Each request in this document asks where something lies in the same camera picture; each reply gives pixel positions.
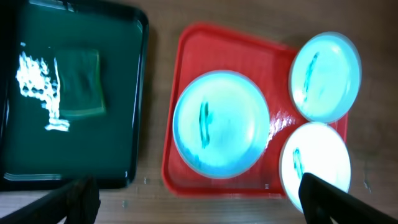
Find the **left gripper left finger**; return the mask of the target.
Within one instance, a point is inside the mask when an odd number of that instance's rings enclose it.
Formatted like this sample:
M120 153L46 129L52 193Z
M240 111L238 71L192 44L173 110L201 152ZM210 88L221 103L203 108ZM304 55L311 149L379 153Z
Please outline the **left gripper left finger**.
M75 180L1 218L1 224L94 224L101 205L94 178Z

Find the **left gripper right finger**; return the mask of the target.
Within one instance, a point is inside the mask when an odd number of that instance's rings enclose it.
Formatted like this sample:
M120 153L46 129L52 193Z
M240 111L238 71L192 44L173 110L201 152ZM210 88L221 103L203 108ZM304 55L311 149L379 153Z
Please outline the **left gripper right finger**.
M311 173L302 176L298 194L308 224L333 221L397 224L395 218L370 207Z

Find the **green sponge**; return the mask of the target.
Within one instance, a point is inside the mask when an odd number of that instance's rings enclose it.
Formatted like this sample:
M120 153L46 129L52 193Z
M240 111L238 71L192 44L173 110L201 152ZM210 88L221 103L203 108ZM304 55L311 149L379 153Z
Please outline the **green sponge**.
M83 119L105 114L99 52L61 49L55 54L55 63L60 78L60 115Z

